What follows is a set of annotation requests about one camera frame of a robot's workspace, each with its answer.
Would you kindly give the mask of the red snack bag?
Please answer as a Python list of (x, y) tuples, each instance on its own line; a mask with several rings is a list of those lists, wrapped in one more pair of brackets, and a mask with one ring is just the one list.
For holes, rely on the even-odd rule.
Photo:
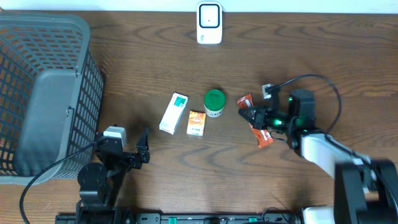
[[(245, 109), (253, 106), (252, 94), (245, 95), (237, 101), (240, 109)], [(249, 124), (253, 134), (257, 138), (258, 148), (266, 147), (274, 142), (270, 133), (266, 129), (255, 129), (252, 124)]]

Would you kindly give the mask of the white green carton box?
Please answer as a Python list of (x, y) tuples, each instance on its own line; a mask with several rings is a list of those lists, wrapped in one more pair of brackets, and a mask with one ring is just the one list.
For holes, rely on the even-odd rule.
[(159, 129), (170, 134), (174, 134), (188, 103), (189, 97), (179, 93), (173, 93), (172, 98), (165, 110), (159, 124)]

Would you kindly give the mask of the green lid jar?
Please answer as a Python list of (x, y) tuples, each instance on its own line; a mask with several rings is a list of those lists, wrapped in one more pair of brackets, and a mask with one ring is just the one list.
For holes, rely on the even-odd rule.
[(226, 97), (220, 90), (209, 90), (204, 97), (204, 107), (207, 116), (216, 118), (221, 116), (226, 103)]

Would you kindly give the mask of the small orange box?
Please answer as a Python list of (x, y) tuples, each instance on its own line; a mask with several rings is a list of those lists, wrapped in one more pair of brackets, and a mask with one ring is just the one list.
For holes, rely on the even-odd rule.
[(202, 136), (205, 129), (206, 114), (190, 111), (187, 124), (187, 134), (193, 136)]

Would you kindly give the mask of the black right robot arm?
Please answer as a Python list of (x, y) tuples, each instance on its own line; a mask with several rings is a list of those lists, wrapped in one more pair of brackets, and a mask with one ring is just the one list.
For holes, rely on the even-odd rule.
[(313, 92), (290, 93), (286, 113), (279, 111), (279, 94), (266, 89), (271, 106), (255, 106), (252, 96), (240, 98), (239, 115), (262, 138), (271, 131), (286, 135), (286, 143), (301, 158), (317, 165), (334, 180), (333, 206), (301, 208), (288, 223), (397, 223), (397, 171), (387, 159), (371, 159), (335, 141), (315, 126)]

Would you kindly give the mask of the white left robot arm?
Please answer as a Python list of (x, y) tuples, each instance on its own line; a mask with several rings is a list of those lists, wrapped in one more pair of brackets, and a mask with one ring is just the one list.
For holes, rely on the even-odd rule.
[(136, 152), (125, 152), (127, 137), (122, 127), (110, 126), (94, 140), (99, 162), (85, 165), (78, 173), (81, 200), (75, 223), (135, 223), (132, 212), (115, 206), (125, 175), (150, 161), (149, 130), (136, 143)]

